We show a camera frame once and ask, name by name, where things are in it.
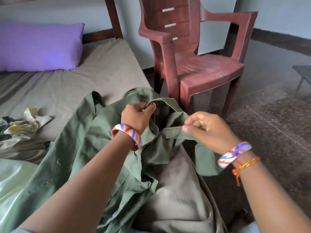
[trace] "purple pillow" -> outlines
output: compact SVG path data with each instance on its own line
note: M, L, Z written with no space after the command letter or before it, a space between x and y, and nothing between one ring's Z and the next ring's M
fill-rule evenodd
M0 22L0 72L77 68L83 29L84 23Z

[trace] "hand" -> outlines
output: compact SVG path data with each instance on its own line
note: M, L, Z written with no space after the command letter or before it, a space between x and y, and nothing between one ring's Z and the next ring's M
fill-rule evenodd
M156 109L155 103L152 103L145 109L146 105L146 102L128 104L121 113L121 123L131 126L141 135L148 126L150 117Z
M196 112L185 121L182 130L221 155L241 143L229 126L216 114Z

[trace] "chair backrest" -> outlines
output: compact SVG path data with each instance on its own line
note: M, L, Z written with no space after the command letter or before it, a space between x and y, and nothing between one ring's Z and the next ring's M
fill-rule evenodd
M145 23L150 30L171 33L175 53L193 50L200 39L200 0L142 0Z

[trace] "bracelet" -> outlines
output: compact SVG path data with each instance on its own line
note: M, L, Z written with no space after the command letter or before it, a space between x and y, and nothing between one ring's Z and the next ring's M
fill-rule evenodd
M241 164L241 162L237 161L239 167L236 169L233 169L232 173L233 173L233 175L235 175L236 183L238 186L240 186L239 177L240 177L241 169L247 168L248 166L251 166L253 163L256 163L259 160L260 160L260 157L256 157L256 158L252 159L250 162L247 162L246 164L243 164L243 165Z
M249 151L251 148L252 147L248 142L241 142L240 144L229 150L227 153L225 153L222 157L220 157L220 159L218 160L218 165L221 168L226 168L229 164L235 161L237 157L241 156L246 151Z
M133 140L136 142L135 146L131 151L136 151L142 147L142 138L138 134L137 131L135 131L132 127L126 125L126 124L117 124L113 127L111 133L112 137L114 137L118 131L123 131L126 134L128 134L130 137L133 138Z

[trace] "granite floor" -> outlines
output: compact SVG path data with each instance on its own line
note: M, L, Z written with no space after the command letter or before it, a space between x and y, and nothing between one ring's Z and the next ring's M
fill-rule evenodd
M225 54L234 45L231 37ZM250 40L245 70L235 102L224 120L253 146L253 151L311 217L311 85L303 82L293 65L308 65L311 57ZM189 113L220 114L229 85L193 96ZM164 83L161 94L167 96ZM187 151L192 143L186 144ZM224 222L242 208L250 210L243 187L237 187L228 168L219 176L205 178L214 194Z

